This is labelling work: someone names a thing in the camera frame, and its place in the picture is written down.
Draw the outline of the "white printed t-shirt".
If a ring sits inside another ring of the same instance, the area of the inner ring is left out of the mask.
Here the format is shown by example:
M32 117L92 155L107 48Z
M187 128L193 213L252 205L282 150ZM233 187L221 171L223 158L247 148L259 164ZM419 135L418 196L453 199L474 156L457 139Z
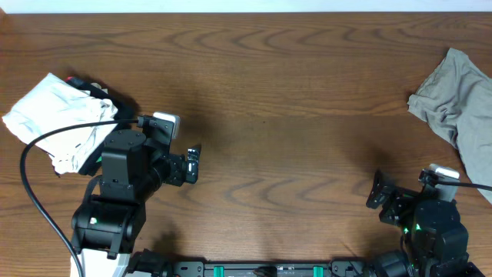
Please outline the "white printed t-shirt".
M71 87L52 73L47 74L27 95L2 117L8 130L25 144L53 130L90 123L102 102L87 92ZM74 156L79 144L89 137L82 128L61 132L36 145L48 153L58 174L76 173Z

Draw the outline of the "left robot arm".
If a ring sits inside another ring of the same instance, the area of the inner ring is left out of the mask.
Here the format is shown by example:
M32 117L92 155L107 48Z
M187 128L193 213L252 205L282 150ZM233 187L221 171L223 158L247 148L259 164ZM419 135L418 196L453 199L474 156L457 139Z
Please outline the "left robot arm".
M125 129L105 139L102 174L89 183L72 217L72 246L85 276L172 276L172 264L159 254L134 250L146 222L145 203L163 184L198 180L201 146L187 155L169 152L171 136L162 130Z

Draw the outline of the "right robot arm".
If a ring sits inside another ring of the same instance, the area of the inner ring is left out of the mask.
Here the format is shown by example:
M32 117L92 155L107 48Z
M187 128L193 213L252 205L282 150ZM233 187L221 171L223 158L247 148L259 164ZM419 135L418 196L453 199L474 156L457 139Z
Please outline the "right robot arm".
M459 187L482 189L463 183L453 169L432 164L423 169L419 192L399 187L381 170L366 206L381 208L379 219L402 231L397 251L379 255L363 269L364 276L473 277L483 273L469 261L469 233L460 222L454 199Z

